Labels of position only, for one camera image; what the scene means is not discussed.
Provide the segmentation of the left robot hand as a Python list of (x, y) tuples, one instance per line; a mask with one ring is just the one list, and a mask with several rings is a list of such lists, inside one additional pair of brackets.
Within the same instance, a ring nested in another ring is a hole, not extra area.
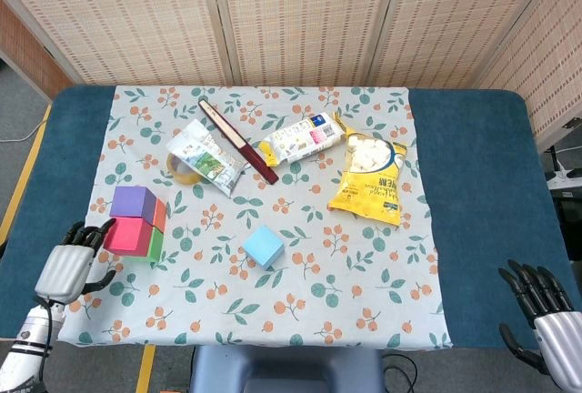
[(91, 267), (105, 236), (116, 219), (108, 219), (102, 226), (85, 226), (75, 222), (65, 233), (62, 242), (49, 254), (35, 285), (35, 299), (40, 305), (68, 305), (81, 295), (100, 291), (113, 280), (116, 271), (109, 270), (96, 282), (88, 282)]

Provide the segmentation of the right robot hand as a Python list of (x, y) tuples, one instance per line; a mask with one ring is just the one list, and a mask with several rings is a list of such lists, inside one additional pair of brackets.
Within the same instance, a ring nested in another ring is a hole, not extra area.
[(499, 334), (512, 355), (552, 378), (564, 392), (581, 390), (581, 313), (560, 281), (544, 267), (507, 261), (498, 274), (508, 283), (537, 341), (539, 351), (521, 346), (509, 325)]

